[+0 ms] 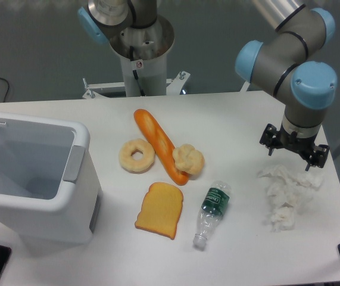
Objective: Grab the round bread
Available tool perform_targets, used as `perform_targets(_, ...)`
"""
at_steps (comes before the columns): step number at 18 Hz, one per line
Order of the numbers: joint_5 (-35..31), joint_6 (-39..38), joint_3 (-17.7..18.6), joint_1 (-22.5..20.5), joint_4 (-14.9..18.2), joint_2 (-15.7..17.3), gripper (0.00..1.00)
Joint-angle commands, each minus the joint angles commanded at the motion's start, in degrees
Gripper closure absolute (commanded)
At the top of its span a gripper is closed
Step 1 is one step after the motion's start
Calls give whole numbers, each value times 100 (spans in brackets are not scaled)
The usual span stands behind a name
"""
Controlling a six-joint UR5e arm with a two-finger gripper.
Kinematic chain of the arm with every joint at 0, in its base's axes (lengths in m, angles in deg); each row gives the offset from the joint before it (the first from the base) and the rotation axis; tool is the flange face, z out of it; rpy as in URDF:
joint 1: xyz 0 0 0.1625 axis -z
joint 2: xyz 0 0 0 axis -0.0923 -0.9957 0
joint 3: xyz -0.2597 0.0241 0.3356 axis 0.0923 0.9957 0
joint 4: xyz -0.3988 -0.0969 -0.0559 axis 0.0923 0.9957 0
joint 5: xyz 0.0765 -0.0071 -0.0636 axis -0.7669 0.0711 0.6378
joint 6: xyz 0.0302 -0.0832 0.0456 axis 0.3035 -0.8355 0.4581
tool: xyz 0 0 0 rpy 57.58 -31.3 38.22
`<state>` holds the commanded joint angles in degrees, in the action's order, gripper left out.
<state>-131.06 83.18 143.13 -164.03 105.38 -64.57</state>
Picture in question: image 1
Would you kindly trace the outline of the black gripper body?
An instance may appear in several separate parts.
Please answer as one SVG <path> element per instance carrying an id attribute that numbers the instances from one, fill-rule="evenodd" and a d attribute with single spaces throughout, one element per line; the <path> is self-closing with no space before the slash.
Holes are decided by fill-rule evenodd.
<path id="1" fill-rule="evenodd" d="M 274 149 L 285 149 L 300 156 L 312 156 L 316 151 L 317 126 L 302 128 L 291 122 L 282 122 L 274 134 Z"/>

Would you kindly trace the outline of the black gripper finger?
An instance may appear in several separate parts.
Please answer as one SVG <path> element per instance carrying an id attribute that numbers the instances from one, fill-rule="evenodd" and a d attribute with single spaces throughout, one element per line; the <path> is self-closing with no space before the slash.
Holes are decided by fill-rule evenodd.
<path id="1" fill-rule="evenodd" d="M 268 149 L 268 155 L 271 156 L 274 150 L 280 148 L 279 131 L 272 124 L 268 124 L 260 138 L 260 144 Z"/>
<path id="2" fill-rule="evenodd" d="M 309 148 L 304 157 L 304 160 L 307 162 L 305 171 L 309 171 L 311 167 L 324 168 L 328 155 L 328 145 L 320 144 Z"/>

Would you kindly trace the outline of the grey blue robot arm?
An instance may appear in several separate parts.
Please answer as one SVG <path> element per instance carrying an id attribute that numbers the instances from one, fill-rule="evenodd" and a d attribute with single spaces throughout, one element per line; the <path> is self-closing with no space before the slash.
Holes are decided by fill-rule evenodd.
<path id="1" fill-rule="evenodd" d="M 335 21 L 328 11 L 311 10 L 303 1 L 253 4 L 277 37 L 269 44 L 248 42 L 236 58 L 235 71 L 285 105 L 280 128 L 268 124 L 260 144 L 270 154 L 286 149 L 308 168 L 323 168 L 330 148 L 316 145 L 315 139 L 335 98 L 338 77 L 331 66 L 309 58 L 332 39 Z"/>

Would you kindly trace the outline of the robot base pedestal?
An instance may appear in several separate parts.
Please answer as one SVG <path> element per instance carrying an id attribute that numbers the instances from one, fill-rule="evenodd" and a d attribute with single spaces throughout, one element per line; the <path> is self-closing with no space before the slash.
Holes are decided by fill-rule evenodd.
<path id="1" fill-rule="evenodd" d="M 88 1 L 77 12 L 87 35 L 118 56 L 127 97 L 185 93 L 188 72 L 167 77 L 174 29 L 157 8 L 156 1 Z"/>

